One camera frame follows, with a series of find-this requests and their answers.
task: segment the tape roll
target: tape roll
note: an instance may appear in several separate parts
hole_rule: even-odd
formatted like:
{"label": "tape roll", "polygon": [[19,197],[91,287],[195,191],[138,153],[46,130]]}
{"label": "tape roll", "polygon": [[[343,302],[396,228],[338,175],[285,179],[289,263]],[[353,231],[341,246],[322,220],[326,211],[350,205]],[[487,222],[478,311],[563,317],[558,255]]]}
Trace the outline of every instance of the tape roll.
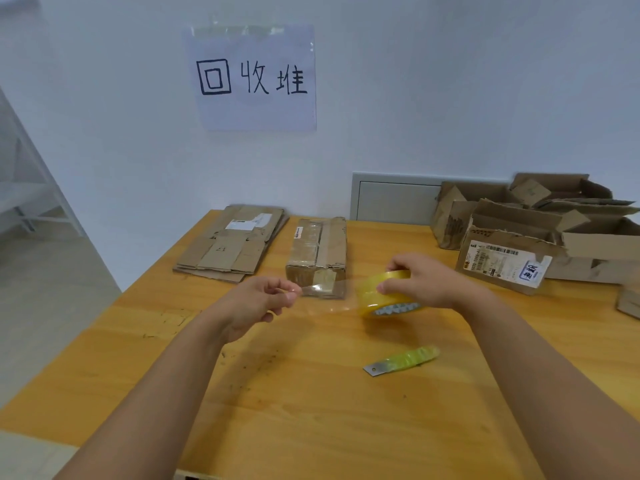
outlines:
{"label": "tape roll", "polygon": [[380,294],[376,291],[383,281],[389,278],[400,280],[411,277],[411,271],[389,271],[388,273],[370,276],[360,280],[356,285],[356,295],[358,297],[358,311],[363,317],[389,316],[400,313],[407,313],[421,308],[420,303],[414,302],[408,296],[400,293]]}

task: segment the hand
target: hand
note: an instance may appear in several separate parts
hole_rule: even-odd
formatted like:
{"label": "hand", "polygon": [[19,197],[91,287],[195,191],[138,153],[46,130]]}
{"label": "hand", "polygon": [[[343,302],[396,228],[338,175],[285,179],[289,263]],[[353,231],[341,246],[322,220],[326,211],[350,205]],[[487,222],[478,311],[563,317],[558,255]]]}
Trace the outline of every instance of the hand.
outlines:
{"label": "hand", "polygon": [[425,306],[460,311],[470,296],[489,292],[436,259],[418,253],[393,257],[387,269],[409,269],[411,278],[384,281],[378,285],[379,293],[402,293]]}
{"label": "hand", "polygon": [[240,283],[204,311],[223,322],[226,343],[242,337],[254,324],[271,322],[273,314],[293,305],[302,295],[295,283],[267,276],[254,276]]}

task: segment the taped cardboard box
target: taped cardboard box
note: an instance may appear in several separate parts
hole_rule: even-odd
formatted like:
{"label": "taped cardboard box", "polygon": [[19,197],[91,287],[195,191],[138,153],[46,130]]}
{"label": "taped cardboard box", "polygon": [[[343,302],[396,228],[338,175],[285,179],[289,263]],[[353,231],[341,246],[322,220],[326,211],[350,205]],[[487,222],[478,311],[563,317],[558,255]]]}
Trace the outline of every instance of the taped cardboard box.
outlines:
{"label": "taped cardboard box", "polygon": [[585,173],[517,173],[509,189],[525,206],[545,212],[626,216],[640,210],[630,207],[631,200],[614,199],[611,190]]}
{"label": "taped cardboard box", "polygon": [[480,199],[522,207],[507,185],[484,182],[443,182],[431,218],[431,230],[443,249],[460,249],[471,213]]}
{"label": "taped cardboard box", "polygon": [[640,319],[640,268],[635,270],[631,279],[620,290],[616,307],[622,313]]}
{"label": "taped cardboard box", "polygon": [[471,215],[456,270],[532,295],[564,249],[556,231],[562,216],[481,200]]}
{"label": "taped cardboard box", "polygon": [[622,284],[640,265],[640,225],[626,217],[582,216],[561,241],[566,255],[549,266],[548,278]]}
{"label": "taped cardboard box", "polygon": [[230,205],[191,243],[174,270],[238,283],[255,273],[287,219],[277,207]]}
{"label": "taped cardboard box", "polygon": [[300,219],[286,266],[287,279],[308,296],[343,298],[347,273],[347,222],[344,217]]}

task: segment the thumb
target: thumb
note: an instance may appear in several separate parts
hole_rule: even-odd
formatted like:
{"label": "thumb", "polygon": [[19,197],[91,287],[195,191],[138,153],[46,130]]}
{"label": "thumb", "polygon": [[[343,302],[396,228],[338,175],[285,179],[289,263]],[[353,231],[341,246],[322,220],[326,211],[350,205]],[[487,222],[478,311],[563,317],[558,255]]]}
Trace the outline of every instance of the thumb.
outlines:
{"label": "thumb", "polygon": [[286,308],[293,305],[298,295],[290,291],[288,293],[276,293],[268,294],[267,296],[267,309],[273,310],[274,308]]}
{"label": "thumb", "polygon": [[378,293],[382,294],[402,293],[411,296],[413,295],[413,282],[411,281],[411,278],[390,278],[380,283],[376,287],[376,290]]}

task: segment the wooden table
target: wooden table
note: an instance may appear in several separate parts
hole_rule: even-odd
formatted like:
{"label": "wooden table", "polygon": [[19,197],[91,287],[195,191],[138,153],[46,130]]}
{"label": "wooden table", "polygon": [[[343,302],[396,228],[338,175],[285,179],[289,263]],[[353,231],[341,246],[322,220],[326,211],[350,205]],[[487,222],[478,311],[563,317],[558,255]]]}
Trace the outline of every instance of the wooden table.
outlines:
{"label": "wooden table", "polygon": [[[171,271],[206,215],[0,411],[0,428],[82,444],[169,340],[231,285]],[[296,218],[260,274],[284,275]],[[428,227],[348,222],[348,272],[420,251],[453,266]],[[640,418],[640,322],[617,287],[544,282],[494,290]],[[423,344],[442,355],[372,378],[362,367]],[[302,316],[295,308],[225,346],[180,467],[226,479],[541,478],[466,323],[448,310],[398,318]]]}

